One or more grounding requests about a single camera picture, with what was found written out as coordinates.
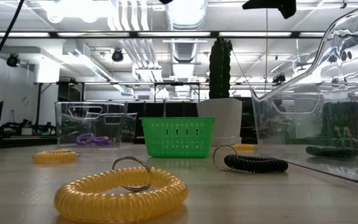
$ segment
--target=yellow object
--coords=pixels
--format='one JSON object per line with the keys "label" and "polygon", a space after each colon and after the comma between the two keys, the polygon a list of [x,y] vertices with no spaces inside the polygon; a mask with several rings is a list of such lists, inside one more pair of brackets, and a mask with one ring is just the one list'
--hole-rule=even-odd
{"label": "yellow object", "polygon": [[[157,190],[129,194],[102,194],[116,187],[154,185]],[[65,184],[55,194],[59,214],[78,222],[117,223],[148,220],[182,204],[186,184],[172,174],[151,168],[112,170]]]}
{"label": "yellow object", "polygon": [[77,152],[57,149],[44,152],[38,152],[32,156],[34,163],[58,163],[73,161],[77,157]]}
{"label": "yellow object", "polygon": [[235,144],[233,147],[236,150],[254,150],[254,146],[250,144]]}

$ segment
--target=wooden table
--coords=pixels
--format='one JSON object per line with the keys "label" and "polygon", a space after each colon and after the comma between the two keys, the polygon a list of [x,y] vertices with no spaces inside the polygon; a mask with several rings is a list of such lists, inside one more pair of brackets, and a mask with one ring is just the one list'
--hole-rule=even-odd
{"label": "wooden table", "polygon": [[[53,148],[0,149],[0,223],[75,223],[54,209],[56,190],[73,179],[111,169],[121,156],[137,156],[188,185],[182,206],[146,223],[358,223],[358,186],[296,166],[280,174],[223,172],[211,157],[150,158],[144,145],[79,149],[81,157],[69,164],[32,163],[33,153]],[[223,150],[217,159],[225,153],[231,152]],[[122,161],[118,168],[128,166],[139,165]]]}

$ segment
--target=green plastic basket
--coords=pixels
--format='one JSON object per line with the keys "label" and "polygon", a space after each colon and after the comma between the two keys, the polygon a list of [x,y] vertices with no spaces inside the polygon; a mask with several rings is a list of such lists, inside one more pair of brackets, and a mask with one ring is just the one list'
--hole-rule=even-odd
{"label": "green plastic basket", "polygon": [[141,118],[147,154],[207,157],[215,118]]}

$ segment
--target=black cable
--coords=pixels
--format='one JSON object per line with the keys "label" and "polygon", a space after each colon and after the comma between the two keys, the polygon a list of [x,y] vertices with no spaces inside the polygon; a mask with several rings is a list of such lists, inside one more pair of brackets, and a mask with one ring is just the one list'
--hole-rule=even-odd
{"label": "black cable", "polygon": [[329,158],[353,158],[358,156],[358,150],[349,147],[306,147],[306,153],[312,156],[329,157]]}
{"label": "black cable", "polygon": [[11,23],[9,24],[9,27],[7,28],[6,32],[5,32],[5,35],[4,37],[2,38],[2,41],[0,43],[0,53],[1,53],[1,50],[2,48],[4,47],[4,44],[6,42],[6,39],[9,37],[9,34],[11,33],[11,30],[13,28],[13,25],[15,24],[16,22],[16,19],[17,17],[19,16],[19,13],[22,9],[22,6],[23,6],[23,3],[24,3],[24,0],[20,0],[19,4],[17,5],[17,9],[16,9],[16,12],[15,14],[13,15],[13,18],[12,18],[12,21]]}
{"label": "black cable", "polygon": [[227,155],[224,163],[228,167],[253,173],[284,172],[288,163],[281,159]]}

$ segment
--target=cactus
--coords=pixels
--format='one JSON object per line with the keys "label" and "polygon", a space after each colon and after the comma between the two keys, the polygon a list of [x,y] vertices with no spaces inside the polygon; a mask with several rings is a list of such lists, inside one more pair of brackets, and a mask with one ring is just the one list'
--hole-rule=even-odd
{"label": "cactus", "polygon": [[218,37],[212,46],[209,56],[209,98],[222,98],[223,82],[223,38]]}
{"label": "cactus", "polygon": [[230,97],[230,52],[233,46],[230,40],[223,42],[223,75],[222,75],[222,97]]}

